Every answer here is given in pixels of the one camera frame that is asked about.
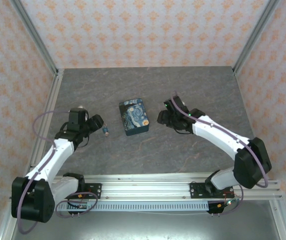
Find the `patterned wallpaper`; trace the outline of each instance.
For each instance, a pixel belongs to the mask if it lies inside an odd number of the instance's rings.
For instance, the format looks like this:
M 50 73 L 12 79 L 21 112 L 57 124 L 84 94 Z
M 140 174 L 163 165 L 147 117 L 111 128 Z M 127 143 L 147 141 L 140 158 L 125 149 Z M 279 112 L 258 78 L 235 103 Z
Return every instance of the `patterned wallpaper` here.
M 271 176 L 286 193 L 286 0 L 275 10 L 238 75 L 255 134 L 266 144 Z
M 22 0 L 58 68 L 233 66 L 268 0 Z
M 52 78 L 10 1 L 0 0 L 0 222 L 12 181 L 27 166 L 32 122 Z

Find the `white cable tray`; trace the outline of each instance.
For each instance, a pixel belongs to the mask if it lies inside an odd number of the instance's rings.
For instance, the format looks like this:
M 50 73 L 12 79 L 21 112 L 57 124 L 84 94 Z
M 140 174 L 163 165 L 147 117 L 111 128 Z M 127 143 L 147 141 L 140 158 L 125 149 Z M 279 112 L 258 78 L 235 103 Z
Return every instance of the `white cable tray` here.
M 93 201 L 82 203 L 86 208 L 75 208 L 67 202 L 60 204 L 57 211 L 83 212 L 92 207 Z M 208 211 L 208 201 L 99 201 L 91 210 L 95 212 L 173 212 L 173 211 Z

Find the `orange floral wallpaper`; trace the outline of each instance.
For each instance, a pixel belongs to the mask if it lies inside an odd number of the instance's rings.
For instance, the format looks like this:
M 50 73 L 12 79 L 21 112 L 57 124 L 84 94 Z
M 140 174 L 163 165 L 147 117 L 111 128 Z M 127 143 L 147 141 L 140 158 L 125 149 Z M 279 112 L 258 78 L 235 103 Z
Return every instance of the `orange floral wallpaper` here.
M 58 68 L 233 66 L 268 0 L 22 0 Z
M 12 181 L 28 164 L 32 122 L 52 78 L 10 1 L 0 0 L 0 222 Z
M 255 134 L 272 161 L 272 177 L 286 193 L 286 0 L 275 10 L 238 75 Z

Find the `box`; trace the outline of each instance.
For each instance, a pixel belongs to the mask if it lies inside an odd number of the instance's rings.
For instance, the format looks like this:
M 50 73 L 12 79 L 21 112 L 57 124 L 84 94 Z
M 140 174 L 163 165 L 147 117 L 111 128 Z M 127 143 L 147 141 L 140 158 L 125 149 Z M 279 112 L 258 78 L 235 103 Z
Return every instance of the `box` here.
M 141 98 L 120 102 L 119 111 L 127 136 L 149 130 L 149 119 Z

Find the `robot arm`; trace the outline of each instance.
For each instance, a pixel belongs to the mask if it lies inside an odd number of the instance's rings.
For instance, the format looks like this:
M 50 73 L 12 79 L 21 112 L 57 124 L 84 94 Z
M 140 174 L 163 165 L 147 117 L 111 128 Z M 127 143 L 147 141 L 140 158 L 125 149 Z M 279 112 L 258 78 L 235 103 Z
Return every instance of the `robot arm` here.
M 104 121 L 99 115 L 89 118 L 89 113 L 83 108 L 72 108 L 69 111 L 68 122 L 64 123 L 60 131 L 55 135 L 54 146 L 43 157 L 41 162 L 25 177 L 17 177 L 12 183 L 11 214 L 14 218 L 18 214 L 20 198 L 27 184 L 33 176 L 28 191 L 21 206 L 21 218 L 46 223 L 50 220 L 55 206 L 68 195 L 78 192 L 86 192 L 84 177 L 79 174 L 67 173 L 55 183 L 53 180 L 63 163 L 77 149 L 84 138 L 100 129 Z
M 178 96 L 173 98 L 175 104 L 188 116 L 177 110 L 171 99 L 164 102 L 167 110 L 159 113 L 157 122 L 175 130 L 185 130 L 191 134 L 203 137 L 226 152 L 233 160 L 234 167 L 225 170 L 218 170 L 212 173 L 205 181 L 205 190 L 213 196 L 227 187 L 242 185 L 246 188 L 253 188 L 263 177 L 259 166 L 253 156 L 239 141 L 247 144 L 259 159 L 265 173 L 268 173 L 272 166 L 263 141 L 257 137 L 249 139 L 240 136 L 214 122 L 209 116 L 199 109 L 189 111 Z

